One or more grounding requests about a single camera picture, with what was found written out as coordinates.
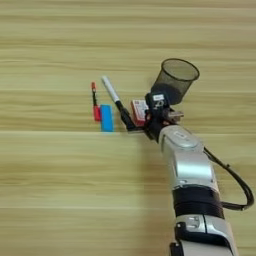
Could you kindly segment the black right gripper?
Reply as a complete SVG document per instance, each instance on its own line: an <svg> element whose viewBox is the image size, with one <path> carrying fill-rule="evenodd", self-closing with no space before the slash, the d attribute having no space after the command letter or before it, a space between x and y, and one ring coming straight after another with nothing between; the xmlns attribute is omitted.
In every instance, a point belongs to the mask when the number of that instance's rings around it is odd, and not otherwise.
<svg viewBox="0 0 256 256"><path fill-rule="evenodd" d="M175 111L170 107L158 110L147 110L144 123L144 132L151 139L158 141L160 132L169 125L176 125L184 117L182 111ZM136 126L126 109L121 111L121 120L129 132L142 131L142 126Z"/></svg>

